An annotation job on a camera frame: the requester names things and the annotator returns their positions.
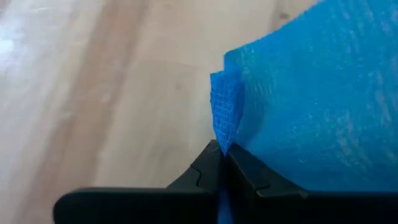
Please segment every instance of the blue mesh fabric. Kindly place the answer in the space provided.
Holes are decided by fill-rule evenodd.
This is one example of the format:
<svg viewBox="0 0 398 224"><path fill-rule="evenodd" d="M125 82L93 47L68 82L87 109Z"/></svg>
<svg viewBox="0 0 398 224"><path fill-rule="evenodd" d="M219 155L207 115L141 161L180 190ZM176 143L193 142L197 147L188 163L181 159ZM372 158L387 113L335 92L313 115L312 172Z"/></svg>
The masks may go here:
<svg viewBox="0 0 398 224"><path fill-rule="evenodd" d="M309 190L398 189L398 0L322 1L224 61L211 75L224 150Z"/></svg>

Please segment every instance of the blue plastic sheet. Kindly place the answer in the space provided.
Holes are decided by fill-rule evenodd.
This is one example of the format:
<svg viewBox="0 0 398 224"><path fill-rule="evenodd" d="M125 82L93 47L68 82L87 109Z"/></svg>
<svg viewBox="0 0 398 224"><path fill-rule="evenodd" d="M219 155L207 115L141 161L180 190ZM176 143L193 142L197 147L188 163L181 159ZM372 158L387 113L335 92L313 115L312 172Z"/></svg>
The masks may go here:
<svg viewBox="0 0 398 224"><path fill-rule="evenodd" d="M224 62L224 151L236 142L309 190L398 189L398 1L322 1Z"/></svg>

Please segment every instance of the light wood surface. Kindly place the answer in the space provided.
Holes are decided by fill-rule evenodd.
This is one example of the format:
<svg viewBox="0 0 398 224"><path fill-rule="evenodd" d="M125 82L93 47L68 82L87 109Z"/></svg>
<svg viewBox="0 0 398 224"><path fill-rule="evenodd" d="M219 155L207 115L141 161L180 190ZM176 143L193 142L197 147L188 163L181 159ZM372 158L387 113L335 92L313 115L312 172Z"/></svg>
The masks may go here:
<svg viewBox="0 0 398 224"><path fill-rule="evenodd" d="M214 138L209 74L313 0L0 0L0 223L165 187Z"/></svg>

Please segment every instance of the wood grain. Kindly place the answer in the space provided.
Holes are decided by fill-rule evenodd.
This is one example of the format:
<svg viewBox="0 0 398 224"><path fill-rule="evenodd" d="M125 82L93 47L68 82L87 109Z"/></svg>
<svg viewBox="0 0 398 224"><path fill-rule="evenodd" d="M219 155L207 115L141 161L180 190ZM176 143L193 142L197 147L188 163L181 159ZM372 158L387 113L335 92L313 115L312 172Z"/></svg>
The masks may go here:
<svg viewBox="0 0 398 224"><path fill-rule="evenodd" d="M1 223L51 223L77 187L169 184L214 138L223 54L311 4L0 1Z"/></svg>

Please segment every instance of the wooden floor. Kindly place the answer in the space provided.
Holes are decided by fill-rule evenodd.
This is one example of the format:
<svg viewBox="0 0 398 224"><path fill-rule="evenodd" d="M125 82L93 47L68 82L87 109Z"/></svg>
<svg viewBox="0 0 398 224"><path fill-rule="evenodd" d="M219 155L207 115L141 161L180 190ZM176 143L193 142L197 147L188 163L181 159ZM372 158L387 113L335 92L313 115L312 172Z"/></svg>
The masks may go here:
<svg viewBox="0 0 398 224"><path fill-rule="evenodd" d="M214 138L209 73L313 0L0 0L0 223L165 187Z"/></svg>

